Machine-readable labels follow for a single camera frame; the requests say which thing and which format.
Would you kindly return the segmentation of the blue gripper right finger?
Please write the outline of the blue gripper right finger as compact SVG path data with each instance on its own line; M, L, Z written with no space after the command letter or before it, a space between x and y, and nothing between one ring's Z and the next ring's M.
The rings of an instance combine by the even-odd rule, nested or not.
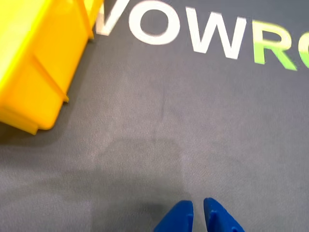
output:
M203 206L208 232L244 232L241 225L215 199L205 198Z

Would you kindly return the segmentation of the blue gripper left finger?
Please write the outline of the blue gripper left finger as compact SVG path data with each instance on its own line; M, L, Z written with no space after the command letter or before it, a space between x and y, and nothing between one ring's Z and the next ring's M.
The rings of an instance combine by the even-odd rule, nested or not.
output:
M154 228L154 232L191 232L194 208L191 201L176 203Z

